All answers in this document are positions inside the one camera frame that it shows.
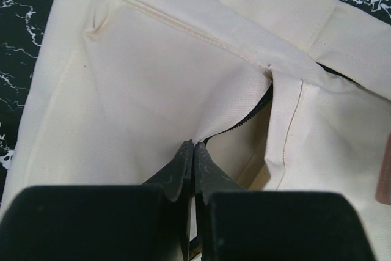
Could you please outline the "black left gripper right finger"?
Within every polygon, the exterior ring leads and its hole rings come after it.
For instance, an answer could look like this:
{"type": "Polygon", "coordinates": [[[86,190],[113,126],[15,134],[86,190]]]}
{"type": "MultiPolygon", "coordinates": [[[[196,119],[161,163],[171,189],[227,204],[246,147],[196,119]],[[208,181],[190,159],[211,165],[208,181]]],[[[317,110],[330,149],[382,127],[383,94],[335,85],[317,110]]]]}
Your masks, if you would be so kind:
{"type": "Polygon", "coordinates": [[[197,237],[203,260],[374,260],[340,194],[247,191],[194,148],[197,237]]]}

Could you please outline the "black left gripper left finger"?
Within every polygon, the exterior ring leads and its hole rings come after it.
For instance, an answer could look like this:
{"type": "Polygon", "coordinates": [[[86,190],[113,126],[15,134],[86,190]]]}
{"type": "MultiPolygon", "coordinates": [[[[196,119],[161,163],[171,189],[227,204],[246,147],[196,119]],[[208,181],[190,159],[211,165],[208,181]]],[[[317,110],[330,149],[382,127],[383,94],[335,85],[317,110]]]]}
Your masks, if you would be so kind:
{"type": "Polygon", "coordinates": [[[192,141],[141,185],[32,186],[1,221],[2,260],[187,260],[192,141]]]}

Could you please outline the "cream canvas student bag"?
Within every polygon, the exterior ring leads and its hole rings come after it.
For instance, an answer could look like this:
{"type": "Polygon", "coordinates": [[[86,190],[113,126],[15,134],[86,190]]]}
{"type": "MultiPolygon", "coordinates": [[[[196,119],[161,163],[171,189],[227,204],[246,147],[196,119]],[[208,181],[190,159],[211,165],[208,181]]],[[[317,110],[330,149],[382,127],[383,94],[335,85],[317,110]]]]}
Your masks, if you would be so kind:
{"type": "Polygon", "coordinates": [[[390,0],[54,0],[1,199],[127,185],[188,139],[250,189],[333,191],[381,259],[390,0]]]}

